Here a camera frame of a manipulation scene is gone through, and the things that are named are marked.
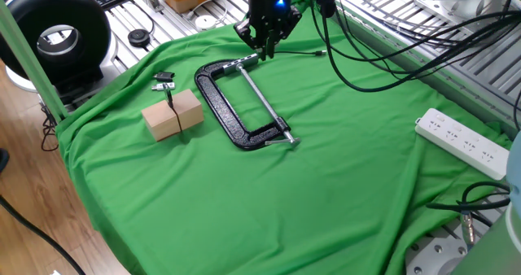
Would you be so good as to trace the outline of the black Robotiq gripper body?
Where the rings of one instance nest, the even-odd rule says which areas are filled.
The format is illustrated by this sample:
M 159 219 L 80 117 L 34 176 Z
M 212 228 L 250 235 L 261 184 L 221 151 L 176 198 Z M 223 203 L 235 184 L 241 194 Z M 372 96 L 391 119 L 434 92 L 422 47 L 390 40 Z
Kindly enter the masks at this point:
M 265 21 L 268 31 L 272 26 L 272 20 L 286 14 L 291 8 L 291 0 L 248 0 L 248 3 L 247 17 Z

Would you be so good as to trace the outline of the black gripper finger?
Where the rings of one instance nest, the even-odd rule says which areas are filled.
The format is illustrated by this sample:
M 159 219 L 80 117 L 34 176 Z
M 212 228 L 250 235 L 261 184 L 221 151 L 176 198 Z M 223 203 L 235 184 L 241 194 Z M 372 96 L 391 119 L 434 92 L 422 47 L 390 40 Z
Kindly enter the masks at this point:
M 261 60 L 266 60 L 269 31 L 265 21 L 246 18 L 235 24 L 234 30 L 239 38 L 260 56 Z
M 282 14 L 272 20 L 267 39 L 267 56 L 274 57 L 275 46 L 289 37 L 295 26 L 299 23 L 302 15 L 296 7 L 291 7 L 286 14 Z

